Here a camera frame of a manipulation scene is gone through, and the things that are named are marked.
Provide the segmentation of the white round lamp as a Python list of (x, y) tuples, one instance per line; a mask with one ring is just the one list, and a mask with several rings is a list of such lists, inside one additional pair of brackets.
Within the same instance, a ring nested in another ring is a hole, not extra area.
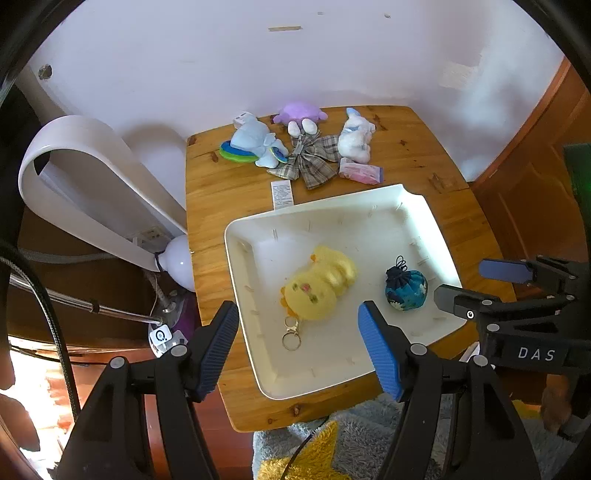
[(172, 239), (163, 252), (156, 256), (161, 271), (166, 272), (179, 286), (195, 292), (191, 252), (186, 235)]

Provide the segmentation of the white dog plush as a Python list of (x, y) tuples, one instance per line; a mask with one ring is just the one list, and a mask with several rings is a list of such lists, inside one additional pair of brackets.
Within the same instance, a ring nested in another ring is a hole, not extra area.
[(376, 125), (367, 120), (353, 107), (346, 108), (348, 119), (339, 134), (339, 155), (356, 163), (370, 163), (370, 142), (376, 132)]

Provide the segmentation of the yellow plush toy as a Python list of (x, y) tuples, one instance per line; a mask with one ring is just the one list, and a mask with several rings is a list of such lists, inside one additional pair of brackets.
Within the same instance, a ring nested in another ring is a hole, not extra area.
[(356, 278), (358, 270), (349, 256), (325, 245), (315, 247), (310, 262), (280, 288), (280, 305), (286, 311), (283, 348), (296, 351), (301, 347), (301, 324), (327, 320)]

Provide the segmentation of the blue rainbow pony plush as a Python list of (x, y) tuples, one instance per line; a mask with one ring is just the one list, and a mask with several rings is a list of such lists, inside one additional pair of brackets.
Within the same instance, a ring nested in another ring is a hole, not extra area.
[(253, 163), (266, 169), (274, 169), (288, 160), (287, 147), (257, 118), (235, 129), (231, 139), (221, 144), (218, 153), (226, 160)]

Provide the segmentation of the white plastic tray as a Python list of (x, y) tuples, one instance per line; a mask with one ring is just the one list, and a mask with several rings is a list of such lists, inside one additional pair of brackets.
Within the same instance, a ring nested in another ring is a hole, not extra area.
[(426, 199), (401, 185), (238, 219), (224, 241), (252, 371), (267, 398), (308, 395), (372, 372), (358, 328), (367, 300), (424, 345), (464, 324), (432, 298), (408, 311), (388, 302), (387, 271), (397, 264), (422, 273), (428, 294), (460, 282)]

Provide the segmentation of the pink tissue packet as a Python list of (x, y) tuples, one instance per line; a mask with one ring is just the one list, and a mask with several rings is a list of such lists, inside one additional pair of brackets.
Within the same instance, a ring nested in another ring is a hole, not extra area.
[(339, 161), (339, 177), (365, 185), (379, 185), (384, 181), (382, 167), (355, 162), (348, 158)]

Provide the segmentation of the white printed carton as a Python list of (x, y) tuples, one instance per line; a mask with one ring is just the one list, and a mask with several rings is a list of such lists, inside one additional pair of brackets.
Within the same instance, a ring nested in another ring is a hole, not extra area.
[(294, 194), (290, 180), (273, 181), (270, 183), (270, 189), (274, 210), (294, 206)]

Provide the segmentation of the wooden door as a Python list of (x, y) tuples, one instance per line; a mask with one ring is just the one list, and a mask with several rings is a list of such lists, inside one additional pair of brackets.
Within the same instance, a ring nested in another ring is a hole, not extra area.
[(563, 147), (589, 141), (590, 93), (563, 60), (530, 117), (472, 183), (504, 259), (588, 259)]

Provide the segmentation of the plaid fabric bow clip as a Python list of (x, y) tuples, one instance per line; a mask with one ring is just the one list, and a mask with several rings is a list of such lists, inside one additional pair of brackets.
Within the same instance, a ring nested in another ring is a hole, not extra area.
[(321, 187), (338, 175), (341, 162), (338, 140), (338, 135), (322, 136), (321, 133), (293, 137), (291, 145), (294, 149), (287, 156), (287, 163), (280, 163), (267, 172), (283, 180), (301, 178), (308, 190)]

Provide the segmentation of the white curved fan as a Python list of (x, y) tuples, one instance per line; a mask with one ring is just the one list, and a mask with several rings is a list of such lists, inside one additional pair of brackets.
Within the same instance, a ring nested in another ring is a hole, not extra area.
[(186, 210), (105, 123), (66, 115), (31, 140), (18, 173), (26, 206), (66, 233), (143, 269), (187, 232)]

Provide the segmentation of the purple plush toy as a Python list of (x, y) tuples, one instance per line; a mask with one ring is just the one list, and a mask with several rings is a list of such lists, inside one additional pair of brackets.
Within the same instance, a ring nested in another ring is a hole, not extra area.
[(328, 119), (328, 114), (317, 106), (296, 101), (287, 103), (280, 112), (273, 117), (273, 124), (283, 124), (291, 138), (297, 139), (301, 135), (315, 135), (318, 133), (318, 123)]

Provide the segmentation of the small white box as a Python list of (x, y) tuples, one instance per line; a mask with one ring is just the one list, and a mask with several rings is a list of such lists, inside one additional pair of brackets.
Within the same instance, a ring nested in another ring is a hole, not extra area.
[(243, 111), (242, 113), (239, 113), (235, 116), (235, 118), (232, 119), (232, 125), (235, 126), (235, 129), (239, 129), (240, 127), (245, 125), (245, 123), (250, 122), (252, 120), (256, 120), (256, 115), (253, 115), (249, 111)]

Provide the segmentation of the blue floral drawstring pouch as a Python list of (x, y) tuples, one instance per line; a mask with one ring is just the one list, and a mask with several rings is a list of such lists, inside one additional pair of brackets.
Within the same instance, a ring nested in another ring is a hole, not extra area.
[(385, 295), (388, 303), (399, 311), (421, 308), (428, 295), (428, 280), (418, 270), (410, 270), (399, 255), (394, 266), (386, 271)]

